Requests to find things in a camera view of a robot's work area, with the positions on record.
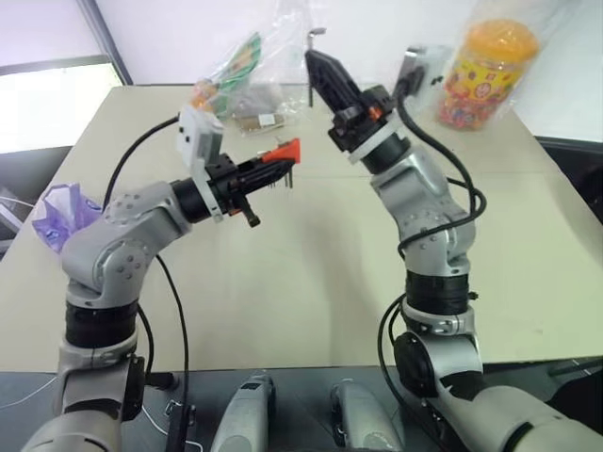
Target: table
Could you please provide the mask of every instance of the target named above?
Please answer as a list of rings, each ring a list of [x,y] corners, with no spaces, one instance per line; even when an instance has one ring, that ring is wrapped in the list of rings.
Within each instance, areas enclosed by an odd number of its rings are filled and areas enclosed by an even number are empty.
[[[101,201],[123,151],[189,94],[190,87],[113,89],[53,184],[79,182]],[[366,171],[327,137],[330,118],[317,103],[267,135],[242,137],[227,127],[222,150],[236,161],[274,148],[275,137],[299,137],[302,163],[292,190],[281,183],[250,196],[260,227],[250,229],[242,216],[208,220],[162,252],[185,304],[191,369],[377,362],[378,321],[403,290],[404,265],[394,221]],[[513,113],[475,133],[429,117],[421,123],[455,150],[488,196],[469,253],[484,361],[600,355],[603,228],[579,194]],[[139,148],[116,193],[187,177],[175,133],[172,127]],[[0,370],[56,369],[66,283],[29,219],[0,263]],[[180,326],[157,264],[140,302],[155,332],[155,370],[180,369]],[[139,351],[145,348],[141,336]]]

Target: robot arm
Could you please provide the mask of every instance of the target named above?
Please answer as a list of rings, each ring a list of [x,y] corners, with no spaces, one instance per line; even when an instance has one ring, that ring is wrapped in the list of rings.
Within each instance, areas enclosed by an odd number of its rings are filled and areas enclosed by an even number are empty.
[[[474,452],[603,450],[602,437],[535,397],[484,384],[469,306],[473,221],[409,240],[467,213],[430,156],[400,131],[383,87],[359,90],[339,61],[314,50],[306,52],[306,65],[312,87],[334,112],[329,136],[373,175],[371,185],[398,225],[406,264],[399,311],[407,332],[396,339],[394,355],[402,384]]]
[[[142,405],[144,360],[135,354],[135,321],[147,268],[193,223],[242,212],[251,226],[259,224],[246,195],[277,182],[299,162],[295,139],[235,165],[218,153],[221,130],[213,115],[181,116],[182,141],[193,143],[186,157],[193,177],[121,195],[65,244],[61,260],[70,281],[56,418],[24,451],[121,450],[120,424],[136,417]],[[196,156],[206,157],[201,166],[195,166]]]

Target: orange lid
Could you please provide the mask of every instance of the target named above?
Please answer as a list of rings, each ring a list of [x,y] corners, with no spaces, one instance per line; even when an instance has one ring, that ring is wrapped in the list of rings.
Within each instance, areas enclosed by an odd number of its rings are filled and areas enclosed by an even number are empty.
[[[525,25],[495,19],[474,25],[467,34],[465,47],[495,61],[521,63],[538,53],[539,44]]]

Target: white cable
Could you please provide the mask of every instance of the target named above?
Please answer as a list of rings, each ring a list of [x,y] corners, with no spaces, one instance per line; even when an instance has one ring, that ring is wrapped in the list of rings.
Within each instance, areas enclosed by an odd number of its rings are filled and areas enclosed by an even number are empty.
[[[7,196],[0,196],[0,200],[6,200],[10,202],[17,202],[18,204],[26,205],[27,207],[31,207],[32,209],[35,207],[34,204],[30,204],[29,202],[15,200],[14,198],[9,198]]]
[[[21,400],[17,400],[16,402],[8,403],[7,405],[1,405],[0,406],[0,410],[3,410],[5,408],[10,408],[10,407],[16,407],[17,405],[25,402],[26,400],[29,400],[31,397],[33,397],[34,395],[36,395],[38,392],[42,391],[43,389],[46,389],[53,381],[55,381],[55,379],[57,379],[57,377],[52,377],[50,379],[50,381],[44,383],[44,385],[42,387],[38,388],[36,391],[34,391],[33,393],[31,393],[30,395],[26,395]]]
[[[155,422],[155,420],[151,417],[151,414],[149,414],[149,412],[147,412],[147,409],[145,408],[144,405],[142,405],[142,412],[144,412],[144,415],[147,416],[147,419],[149,419],[149,422],[151,424],[153,424],[153,427],[155,427],[155,429],[157,431],[159,431],[160,433],[164,434],[165,436],[168,436],[168,432],[166,430],[164,430],[163,428],[161,428],[157,424],[157,422]],[[188,444],[188,445],[194,445],[195,447],[198,447],[199,448],[199,452],[204,452],[204,447],[201,444],[199,444],[199,443],[195,443],[194,441],[189,441],[189,440],[186,440],[185,443]]]

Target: white wall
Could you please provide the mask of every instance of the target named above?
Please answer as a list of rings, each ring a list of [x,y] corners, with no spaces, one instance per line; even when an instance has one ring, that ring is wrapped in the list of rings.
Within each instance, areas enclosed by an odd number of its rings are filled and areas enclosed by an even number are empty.
[[[0,0],[0,67],[101,55],[74,0]]]
[[[137,84],[191,83],[256,24],[276,0],[97,0]],[[477,0],[311,0],[317,48],[359,82],[390,86],[414,42],[456,45]],[[579,13],[534,65],[517,111],[534,135],[603,141],[602,0]]]

